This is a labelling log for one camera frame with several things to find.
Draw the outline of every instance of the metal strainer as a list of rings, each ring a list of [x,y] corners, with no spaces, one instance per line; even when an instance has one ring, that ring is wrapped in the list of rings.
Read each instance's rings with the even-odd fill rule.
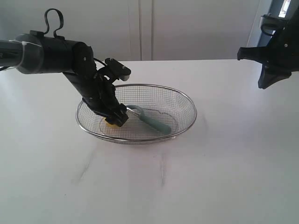
[[[197,111],[192,100],[181,91],[151,84],[125,84],[116,86],[115,96],[120,103],[136,105],[151,120],[169,126],[163,134],[138,117],[138,111],[128,109],[129,119],[122,127],[107,124],[81,101],[76,120],[86,132],[103,140],[122,144],[148,144],[172,138],[188,130],[195,122]]]

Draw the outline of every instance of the oval basket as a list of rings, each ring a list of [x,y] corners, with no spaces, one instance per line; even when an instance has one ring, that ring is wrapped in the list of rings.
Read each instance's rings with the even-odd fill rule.
[[[139,118],[127,112],[129,119],[122,127],[111,127],[105,118],[96,115],[81,101],[76,110],[79,126],[100,139],[121,144],[149,144],[171,139],[188,130],[195,122],[197,111],[192,100],[173,88],[151,84],[125,84],[116,86],[115,96],[124,105],[137,105],[147,117],[171,128],[162,134]]]

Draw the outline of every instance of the table surface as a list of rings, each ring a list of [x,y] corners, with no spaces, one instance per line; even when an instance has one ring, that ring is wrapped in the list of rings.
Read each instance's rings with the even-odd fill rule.
[[[298,222],[298,75],[260,90],[250,61],[124,64],[127,83],[189,95],[194,126],[152,145],[105,142],[77,125],[80,95],[62,74],[1,72],[0,223]]]

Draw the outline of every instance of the basket rim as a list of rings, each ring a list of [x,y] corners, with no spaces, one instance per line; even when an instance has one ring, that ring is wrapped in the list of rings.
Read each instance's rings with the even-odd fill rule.
[[[123,143],[130,143],[130,142],[132,142],[132,143],[138,143],[138,142],[143,143],[144,142],[145,143],[145,142],[161,142],[163,140],[173,138],[173,137],[189,130],[194,125],[194,123],[196,121],[196,118],[197,118],[197,109],[196,109],[195,104],[192,101],[192,99],[188,95],[183,93],[182,91],[171,88],[171,87],[167,87],[167,86],[163,86],[163,85],[156,85],[156,84],[121,84],[121,85],[116,85],[115,87],[116,88],[121,88],[121,87],[127,87],[127,86],[151,86],[151,87],[157,87],[157,88],[161,88],[161,89],[167,89],[167,90],[175,91],[175,92],[178,92],[178,93],[182,94],[184,97],[186,97],[189,100],[189,102],[191,103],[192,108],[195,112],[195,116],[194,116],[194,119],[193,119],[192,123],[187,128],[185,128],[184,130],[182,130],[180,132],[177,132],[177,133],[174,133],[174,134],[169,134],[169,135],[162,136],[162,137],[152,138],[152,139],[132,140],[132,139],[109,137],[109,136],[105,136],[105,135],[102,135],[102,134],[92,132],[92,131],[86,129],[85,127],[83,127],[83,125],[79,121],[79,110],[80,110],[81,106],[84,104],[84,102],[81,101],[79,103],[77,109],[76,109],[76,121],[77,121],[78,125],[80,126],[80,128],[83,129],[84,131],[86,131],[87,133],[93,135],[93,136],[96,136],[100,139],[107,140],[107,141],[110,141],[110,142],[115,142],[115,143],[122,143],[122,142]]]

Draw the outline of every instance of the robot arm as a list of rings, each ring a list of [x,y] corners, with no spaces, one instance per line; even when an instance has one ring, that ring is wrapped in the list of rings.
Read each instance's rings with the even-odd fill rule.
[[[45,36],[50,29],[47,18],[50,10],[55,10],[60,19],[54,38]],[[116,99],[113,82],[116,79],[127,81],[131,70],[112,58],[105,63],[94,59],[92,48],[85,43],[58,36],[56,31],[64,24],[59,10],[48,9],[45,21],[46,32],[31,30],[30,34],[19,35],[15,40],[0,41],[2,70],[14,66],[24,74],[62,72],[95,114],[106,117],[110,124],[122,126],[128,119],[127,108]],[[97,70],[95,60],[104,67]]]
[[[265,29],[274,30],[267,33]],[[261,30],[272,36],[265,47],[240,48],[238,60],[248,59],[263,64],[258,87],[266,89],[272,84],[289,78],[293,71],[299,71],[299,8],[290,20],[262,16]]]

